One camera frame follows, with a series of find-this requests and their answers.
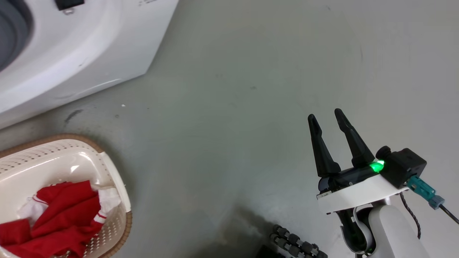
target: red clothing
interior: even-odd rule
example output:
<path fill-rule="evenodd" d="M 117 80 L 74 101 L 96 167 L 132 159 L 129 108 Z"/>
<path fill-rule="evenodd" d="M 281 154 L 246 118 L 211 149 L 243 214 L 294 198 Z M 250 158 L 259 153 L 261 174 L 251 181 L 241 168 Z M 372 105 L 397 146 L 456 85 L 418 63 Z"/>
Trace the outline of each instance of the red clothing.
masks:
<path fill-rule="evenodd" d="M 94 220 L 101 206 L 90 182 L 48 186 L 36 197 L 48 208 L 32 229 L 27 219 L 0 224 L 0 246 L 21 258 L 49 258 L 67 251 L 69 258 L 83 257 L 103 225 Z"/>

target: green led light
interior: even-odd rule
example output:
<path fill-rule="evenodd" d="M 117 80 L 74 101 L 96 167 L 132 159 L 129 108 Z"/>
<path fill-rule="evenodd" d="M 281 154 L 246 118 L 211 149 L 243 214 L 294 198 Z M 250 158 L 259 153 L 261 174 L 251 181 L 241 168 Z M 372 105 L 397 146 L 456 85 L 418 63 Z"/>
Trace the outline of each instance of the green led light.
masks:
<path fill-rule="evenodd" d="M 369 166 L 373 169 L 373 171 L 379 173 L 384 167 L 384 161 L 379 160 L 377 162 L 372 162 L 369 164 Z"/>

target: cable connector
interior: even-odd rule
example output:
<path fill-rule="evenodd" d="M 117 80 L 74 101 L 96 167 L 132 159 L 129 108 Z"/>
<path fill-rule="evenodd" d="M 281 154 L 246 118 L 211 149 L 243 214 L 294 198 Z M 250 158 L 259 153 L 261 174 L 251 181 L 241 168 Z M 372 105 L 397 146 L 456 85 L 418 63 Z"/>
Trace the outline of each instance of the cable connector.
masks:
<path fill-rule="evenodd" d="M 420 179 L 418 176 L 412 176 L 409 178 L 406 186 L 411 189 L 413 192 L 420 195 L 426 201 L 429 202 L 429 206 L 432 207 L 434 210 L 437 210 L 440 205 L 445 202 L 441 196 L 436 195 L 435 189 L 433 189 L 430 185 Z"/>

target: laundry basket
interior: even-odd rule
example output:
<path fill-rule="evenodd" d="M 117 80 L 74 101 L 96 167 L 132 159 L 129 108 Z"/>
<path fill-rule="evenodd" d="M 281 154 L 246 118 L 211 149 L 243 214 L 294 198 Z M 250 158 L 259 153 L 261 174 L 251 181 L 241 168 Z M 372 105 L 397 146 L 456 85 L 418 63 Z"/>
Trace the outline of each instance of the laundry basket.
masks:
<path fill-rule="evenodd" d="M 0 224 L 19 219 L 18 209 L 42 187 L 85 180 L 100 187 L 114 186 L 120 194 L 121 204 L 109 214 L 84 253 L 86 258 L 112 256 L 131 230 L 129 197 L 110 157 L 81 135 L 55 135 L 0 152 Z M 15 257 L 0 248 L 0 258 Z"/>

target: white washing machine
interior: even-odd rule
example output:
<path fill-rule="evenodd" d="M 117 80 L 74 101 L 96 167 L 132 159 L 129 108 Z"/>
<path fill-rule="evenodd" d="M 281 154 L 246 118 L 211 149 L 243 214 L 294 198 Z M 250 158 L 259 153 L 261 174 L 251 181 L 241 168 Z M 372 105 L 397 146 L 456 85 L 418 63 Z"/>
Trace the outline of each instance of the white washing machine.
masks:
<path fill-rule="evenodd" d="M 0 128 L 144 74 L 178 0 L 0 0 Z"/>

